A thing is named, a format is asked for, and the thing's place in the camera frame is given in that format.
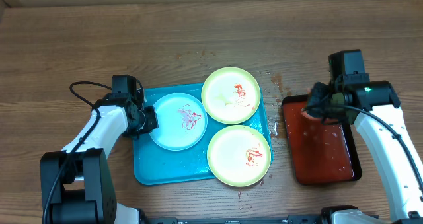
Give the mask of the pink and black sponge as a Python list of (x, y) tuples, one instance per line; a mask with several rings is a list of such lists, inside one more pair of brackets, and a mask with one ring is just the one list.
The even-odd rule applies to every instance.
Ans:
[[(322, 95), (319, 92), (314, 92), (312, 88), (307, 89), (308, 99), (305, 106), (316, 105), (322, 99)], [(317, 112), (313, 112), (310, 110), (305, 110), (305, 108), (301, 109), (301, 115), (309, 120), (320, 120), (321, 116)]]

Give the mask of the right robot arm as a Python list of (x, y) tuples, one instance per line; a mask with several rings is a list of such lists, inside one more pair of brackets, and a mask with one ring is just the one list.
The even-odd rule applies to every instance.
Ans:
[(383, 183), (391, 221), (421, 223), (422, 160), (392, 84), (370, 80), (359, 49), (333, 53), (328, 64), (330, 81), (313, 85), (303, 115), (324, 125), (354, 125)]

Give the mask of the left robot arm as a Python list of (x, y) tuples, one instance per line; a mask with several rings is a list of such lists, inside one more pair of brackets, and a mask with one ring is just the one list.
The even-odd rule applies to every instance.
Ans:
[(148, 223), (140, 209), (118, 203), (107, 158), (119, 137), (137, 139), (158, 127), (145, 106), (141, 82), (115, 75), (109, 93), (91, 107), (91, 117), (61, 151), (40, 159), (43, 223)]

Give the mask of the light blue round plate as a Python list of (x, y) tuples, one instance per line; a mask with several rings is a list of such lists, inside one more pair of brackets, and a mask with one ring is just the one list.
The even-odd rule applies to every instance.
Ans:
[(186, 93), (172, 93), (153, 105), (158, 128), (150, 136), (163, 149), (182, 151), (193, 147), (204, 136), (208, 116), (202, 103)]

